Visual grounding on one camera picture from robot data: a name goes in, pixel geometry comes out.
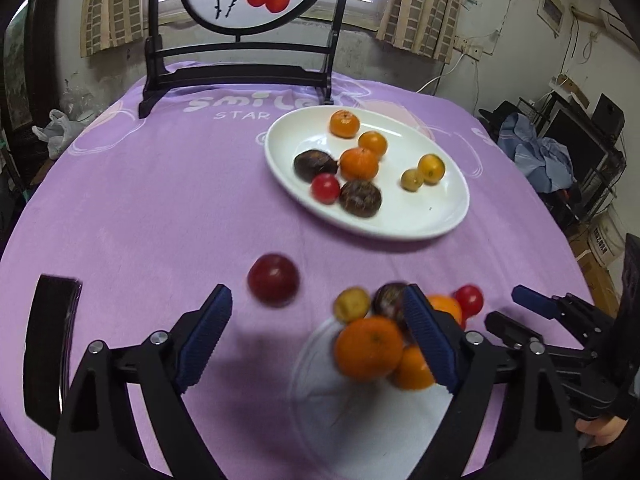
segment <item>screw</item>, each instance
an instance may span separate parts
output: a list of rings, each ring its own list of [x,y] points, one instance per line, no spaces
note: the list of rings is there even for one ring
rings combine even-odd
[[[158,332],[153,332],[151,337],[149,338],[149,340],[154,344],[154,345],[161,345],[162,343],[164,343],[167,339],[169,339],[169,335],[167,332],[165,332],[164,330],[159,330]]]
[[[94,341],[89,343],[87,350],[89,354],[99,354],[104,348],[104,343],[102,341]]]
[[[482,334],[479,332],[474,332],[473,330],[471,332],[467,332],[465,334],[465,338],[472,345],[479,345],[482,341],[484,341],[484,337],[482,336]]]
[[[542,355],[545,353],[545,346],[540,341],[532,341],[529,344],[529,350],[531,350],[535,355]]]

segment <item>orange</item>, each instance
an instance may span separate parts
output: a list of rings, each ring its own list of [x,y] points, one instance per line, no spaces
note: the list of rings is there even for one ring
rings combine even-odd
[[[435,186],[444,176],[444,162],[439,156],[430,153],[420,158],[418,170],[422,173],[425,184]]]
[[[329,131],[336,137],[353,139],[359,129],[359,118],[347,110],[338,110],[329,120]]]
[[[365,132],[358,137],[358,146],[367,148],[381,158],[388,147],[385,137],[378,132]]]
[[[348,324],[335,340],[334,357],[343,375],[359,382],[389,375],[402,358],[404,341],[398,326],[382,316]]]
[[[378,157],[366,148],[351,148],[340,156],[340,174],[346,180],[371,180],[378,174]]]
[[[436,379],[427,362],[422,357],[422,352],[417,345],[409,345],[402,352],[402,358],[398,368],[392,376],[393,383],[403,390],[423,390],[432,384]]]
[[[435,310],[448,312],[456,320],[456,323],[462,326],[464,321],[462,307],[454,298],[450,296],[427,296],[427,300]]]

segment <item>white plate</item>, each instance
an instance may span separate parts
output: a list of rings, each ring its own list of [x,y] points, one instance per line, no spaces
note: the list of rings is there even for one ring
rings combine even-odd
[[[386,379],[358,384],[343,377],[332,352],[343,328],[327,320],[298,356],[288,395],[294,427],[311,460],[329,478],[407,478],[452,395],[439,384],[404,392]]]
[[[354,139],[340,139],[329,133],[329,119],[338,110],[350,110],[360,119],[360,131]],[[377,214],[360,218],[347,213],[337,202],[323,205],[314,200],[309,184],[293,170],[296,155],[316,149],[338,159],[345,150],[355,148],[358,136],[369,130],[380,132],[388,142],[373,180],[382,193]],[[326,105],[294,110],[271,125],[264,150],[271,172],[293,198],[320,218],[352,232],[393,240],[433,238],[460,224],[469,208],[465,177],[443,149],[410,126],[368,110]],[[400,176],[404,170],[415,168],[426,153],[435,153],[444,161],[443,179],[436,186],[422,186],[415,193],[405,191],[400,187]]]

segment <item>blue gripper pad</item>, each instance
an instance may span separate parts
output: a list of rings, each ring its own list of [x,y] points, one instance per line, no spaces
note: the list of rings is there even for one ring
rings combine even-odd
[[[560,310],[554,300],[524,285],[518,285],[513,288],[511,299],[547,319],[558,319],[560,317]]]
[[[405,287],[402,300],[404,318],[436,382],[456,393],[460,385],[456,351],[436,322],[433,308],[415,285]]]
[[[178,356],[174,384],[181,394],[189,386],[198,384],[213,349],[231,318],[232,303],[231,291],[222,285],[202,305],[200,320],[189,334]]]

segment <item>black phone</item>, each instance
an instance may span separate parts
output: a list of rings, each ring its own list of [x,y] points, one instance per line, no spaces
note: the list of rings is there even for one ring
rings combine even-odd
[[[40,276],[24,348],[24,411],[55,435],[69,390],[69,354],[82,284],[71,278]]]

